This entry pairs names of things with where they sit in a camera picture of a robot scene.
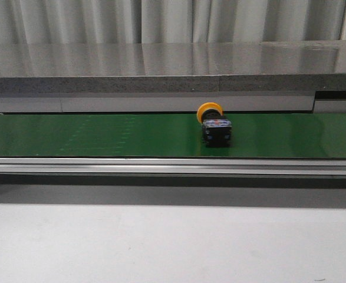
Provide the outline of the white pleated curtain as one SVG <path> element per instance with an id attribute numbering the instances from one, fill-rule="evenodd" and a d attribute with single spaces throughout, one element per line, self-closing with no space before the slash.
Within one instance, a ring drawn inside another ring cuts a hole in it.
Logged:
<path id="1" fill-rule="evenodd" d="M 346 1 L 0 1 L 0 44 L 346 40 Z"/>

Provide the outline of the yellow push button switch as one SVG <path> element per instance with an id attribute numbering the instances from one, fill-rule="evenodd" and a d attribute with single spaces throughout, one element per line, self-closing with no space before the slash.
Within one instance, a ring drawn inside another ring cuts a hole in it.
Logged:
<path id="1" fill-rule="evenodd" d="M 202 140 L 206 147 L 229 147 L 232 138 L 232 122 L 223 114 L 218 103 L 202 104 L 196 117 L 202 128 Z"/>

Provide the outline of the aluminium conveyor frame rail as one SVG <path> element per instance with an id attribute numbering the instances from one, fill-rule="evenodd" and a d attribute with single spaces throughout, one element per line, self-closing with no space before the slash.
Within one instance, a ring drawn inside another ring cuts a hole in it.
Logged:
<path id="1" fill-rule="evenodd" d="M 346 159 L 0 157 L 0 174 L 346 176 Z"/>

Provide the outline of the green conveyor belt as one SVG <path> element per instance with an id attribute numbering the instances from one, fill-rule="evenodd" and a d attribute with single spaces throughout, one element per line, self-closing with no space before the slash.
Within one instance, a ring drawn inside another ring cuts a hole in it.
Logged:
<path id="1" fill-rule="evenodd" d="M 0 114 L 0 157 L 346 159 L 346 113 L 229 113 L 229 147 L 207 147 L 191 113 Z"/>

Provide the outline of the grey stone counter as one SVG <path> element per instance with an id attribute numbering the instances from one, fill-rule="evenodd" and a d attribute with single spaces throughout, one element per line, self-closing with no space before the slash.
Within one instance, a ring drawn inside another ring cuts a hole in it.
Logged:
<path id="1" fill-rule="evenodd" d="M 346 41 L 0 44 L 0 113 L 346 113 Z"/>

